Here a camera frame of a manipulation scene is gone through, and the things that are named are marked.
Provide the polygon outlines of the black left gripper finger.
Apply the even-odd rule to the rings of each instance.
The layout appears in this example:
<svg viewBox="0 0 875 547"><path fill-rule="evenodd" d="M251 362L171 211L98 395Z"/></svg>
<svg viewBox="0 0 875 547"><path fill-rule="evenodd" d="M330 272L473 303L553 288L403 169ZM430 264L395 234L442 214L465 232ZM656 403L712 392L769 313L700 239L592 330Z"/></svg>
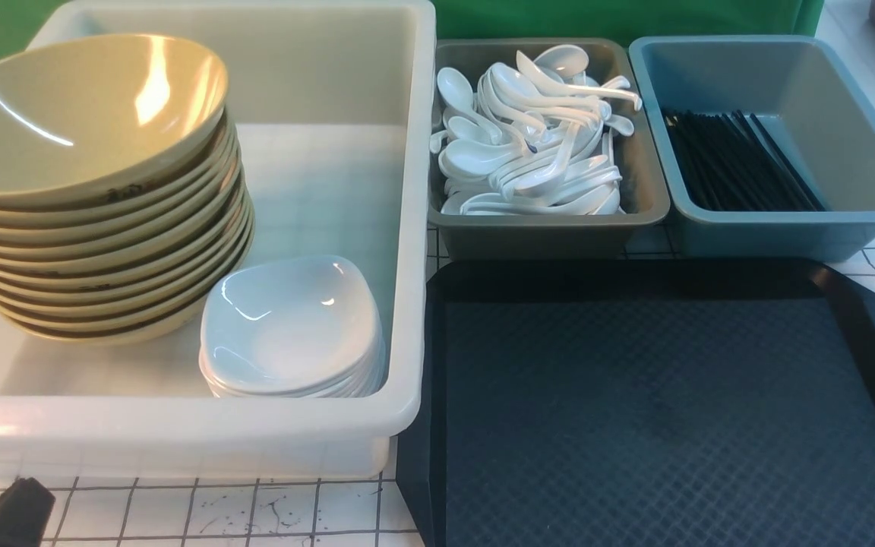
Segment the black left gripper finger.
<svg viewBox="0 0 875 547"><path fill-rule="evenodd" d="M0 494L0 546L39 546L55 495L34 478L18 478Z"/></svg>

